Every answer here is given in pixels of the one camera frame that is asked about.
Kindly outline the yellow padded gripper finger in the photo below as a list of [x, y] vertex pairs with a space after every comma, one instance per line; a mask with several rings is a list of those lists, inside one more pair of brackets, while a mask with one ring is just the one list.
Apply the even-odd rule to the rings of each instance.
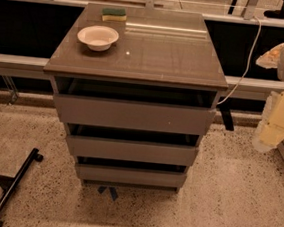
[[280, 53], [282, 52], [283, 48], [284, 44], [276, 45], [274, 48], [259, 56], [255, 61], [255, 64], [265, 69], [276, 69], [278, 67]]
[[284, 140], [284, 92], [271, 92], [252, 138], [258, 152], [269, 152]]

